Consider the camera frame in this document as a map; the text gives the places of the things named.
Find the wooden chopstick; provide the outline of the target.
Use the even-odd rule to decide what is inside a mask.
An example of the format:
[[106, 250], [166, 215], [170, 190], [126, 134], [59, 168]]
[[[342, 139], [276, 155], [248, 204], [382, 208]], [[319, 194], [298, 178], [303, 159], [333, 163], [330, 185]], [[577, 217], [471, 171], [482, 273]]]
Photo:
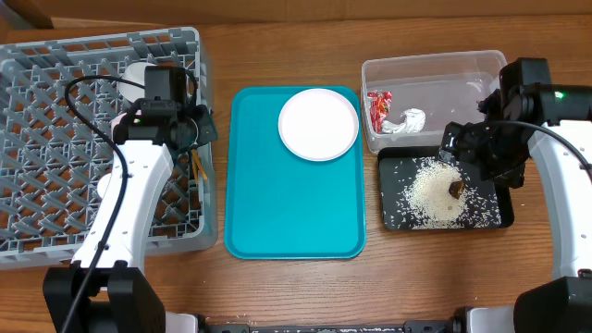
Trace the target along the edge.
[[195, 157], [195, 161], [196, 161], [196, 164], [198, 166], [199, 173], [202, 176], [203, 180], [208, 180], [207, 173], [206, 173], [205, 168], [204, 168], [204, 166], [202, 164], [202, 161], [200, 159], [200, 156], [198, 155], [197, 150], [196, 149], [193, 149], [191, 151], [191, 154]]
[[198, 180], [199, 180], [199, 169], [196, 164], [195, 157], [193, 155], [191, 155], [191, 170], [192, 170], [195, 186], [197, 187]]

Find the grey metal bowl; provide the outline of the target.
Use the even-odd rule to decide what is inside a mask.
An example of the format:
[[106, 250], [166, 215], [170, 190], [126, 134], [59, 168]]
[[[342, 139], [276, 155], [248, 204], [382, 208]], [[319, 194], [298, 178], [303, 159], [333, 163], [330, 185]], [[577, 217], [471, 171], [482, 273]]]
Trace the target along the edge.
[[145, 69], [150, 64], [147, 62], [137, 62], [126, 67], [122, 79], [128, 83], [119, 82], [117, 88], [124, 99], [130, 103], [144, 97], [144, 74]]

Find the white tissue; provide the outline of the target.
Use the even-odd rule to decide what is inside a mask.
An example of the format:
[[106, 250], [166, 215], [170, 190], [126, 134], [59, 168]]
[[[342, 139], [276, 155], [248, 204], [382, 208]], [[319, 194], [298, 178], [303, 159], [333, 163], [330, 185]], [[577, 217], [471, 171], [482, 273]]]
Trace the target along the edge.
[[404, 120], [396, 124], [384, 120], [381, 124], [381, 130], [386, 134], [405, 134], [417, 133], [423, 130], [426, 123], [426, 114], [423, 110], [410, 108], [402, 113]]

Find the white small cup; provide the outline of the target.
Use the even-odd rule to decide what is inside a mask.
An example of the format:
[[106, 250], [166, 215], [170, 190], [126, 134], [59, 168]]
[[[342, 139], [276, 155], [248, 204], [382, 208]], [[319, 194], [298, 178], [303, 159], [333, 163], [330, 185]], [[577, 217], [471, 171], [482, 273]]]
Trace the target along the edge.
[[103, 199], [105, 197], [105, 194], [107, 192], [107, 188], [108, 188], [109, 183], [110, 183], [110, 179], [111, 179], [111, 174], [110, 173], [107, 173], [107, 174], [103, 175], [99, 179], [99, 181], [97, 183], [97, 186], [96, 186], [96, 192], [97, 192], [97, 195], [98, 195], [98, 197], [100, 199]]

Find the large white round plate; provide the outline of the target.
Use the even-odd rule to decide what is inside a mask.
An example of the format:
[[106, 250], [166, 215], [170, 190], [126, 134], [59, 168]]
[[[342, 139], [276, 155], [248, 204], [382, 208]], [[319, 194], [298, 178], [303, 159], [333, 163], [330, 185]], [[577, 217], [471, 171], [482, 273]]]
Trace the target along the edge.
[[342, 94], [322, 88], [294, 94], [282, 107], [278, 133], [293, 154], [326, 162], [346, 154], [357, 140], [359, 118]]

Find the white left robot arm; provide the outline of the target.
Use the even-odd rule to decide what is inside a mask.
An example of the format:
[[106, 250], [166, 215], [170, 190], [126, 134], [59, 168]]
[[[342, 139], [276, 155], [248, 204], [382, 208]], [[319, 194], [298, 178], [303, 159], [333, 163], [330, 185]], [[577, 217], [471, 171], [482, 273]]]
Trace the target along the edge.
[[91, 231], [43, 296], [58, 332], [197, 332], [202, 319], [171, 313], [143, 273], [146, 242], [179, 154], [217, 137], [205, 105], [141, 102], [117, 118], [114, 161]]

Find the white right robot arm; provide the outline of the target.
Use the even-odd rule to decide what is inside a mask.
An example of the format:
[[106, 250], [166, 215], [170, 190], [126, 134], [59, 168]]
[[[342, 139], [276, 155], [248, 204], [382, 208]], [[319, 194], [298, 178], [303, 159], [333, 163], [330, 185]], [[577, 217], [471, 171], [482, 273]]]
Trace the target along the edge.
[[459, 312], [459, 332], [588, 332], [591, 329], [591, 90], [534, 83], [493, 92], [486, 118], [444, 129], [438, 157], [477, 167], [483, 180], [518, 188], [532, 158], [553, 243], [552, 280], [514, 304]]

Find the clear plastic waste bin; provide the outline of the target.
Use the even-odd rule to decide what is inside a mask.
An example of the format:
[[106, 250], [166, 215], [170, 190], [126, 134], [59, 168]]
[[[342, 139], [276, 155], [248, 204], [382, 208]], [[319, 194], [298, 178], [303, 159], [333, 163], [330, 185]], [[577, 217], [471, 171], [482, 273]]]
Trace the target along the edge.
[[[507, 65], [497, 50], [410, 55], [367, 60], [362, 64], [361, 101], [369, 150], [377, 154], [387, 147], [440, 144], [450, 122], [481, 122], [477, 104], [500, 86], [500, 70]], [[422, 131], [405, 134], [375, 133], [369, 114], [371, 91], [392, 92], [385, 120], [402, 123], [410, 108], [425, 112]]]

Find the grey plastic dishwasher rack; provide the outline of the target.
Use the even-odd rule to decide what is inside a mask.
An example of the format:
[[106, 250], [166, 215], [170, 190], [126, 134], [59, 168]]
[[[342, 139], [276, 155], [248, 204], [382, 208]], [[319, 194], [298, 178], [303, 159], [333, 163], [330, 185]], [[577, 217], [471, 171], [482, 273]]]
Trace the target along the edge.
[[1, 266], [72, 258], [98, 212], [113, 154], [110, 122], [129, 102], [127, 66], [189, 69], [188, 93], [213, 101], [211, 62], [192, 27], [5, 44], [1, 48]]

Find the brown food scrap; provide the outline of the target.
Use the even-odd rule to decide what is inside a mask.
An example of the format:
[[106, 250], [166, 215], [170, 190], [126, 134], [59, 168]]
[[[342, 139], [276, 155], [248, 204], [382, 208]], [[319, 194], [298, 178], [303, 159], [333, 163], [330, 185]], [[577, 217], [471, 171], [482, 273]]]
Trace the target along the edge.
[[466, 184], [462, 180], [453, 181], [448, 189], [451, 197], [459, 200], [465, 190]]

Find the teal plastic serving tray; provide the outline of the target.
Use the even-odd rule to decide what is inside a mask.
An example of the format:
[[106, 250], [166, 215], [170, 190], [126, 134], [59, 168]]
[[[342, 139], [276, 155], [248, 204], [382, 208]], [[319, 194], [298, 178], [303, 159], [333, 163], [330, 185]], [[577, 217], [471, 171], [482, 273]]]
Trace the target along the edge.
[[293, 154], [278, 119], [301, 91], [250, 87], [232, 101], [224, 239], [240, 259], [349, 259], [365, 246], [364, 139], [327, 162]]

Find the red snack wrapper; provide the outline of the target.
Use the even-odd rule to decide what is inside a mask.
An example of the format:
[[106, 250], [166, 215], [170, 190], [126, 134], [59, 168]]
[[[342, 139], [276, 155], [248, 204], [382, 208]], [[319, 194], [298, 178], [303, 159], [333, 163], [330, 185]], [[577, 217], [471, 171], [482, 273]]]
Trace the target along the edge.
[[392, 92], [390, 91], [371, 91], [367, 93], [370, 102], [369, 114], [372, 128], [375, 133], [382, 132], [382, 124], [389, 115], [389, 109], [392, 102]]

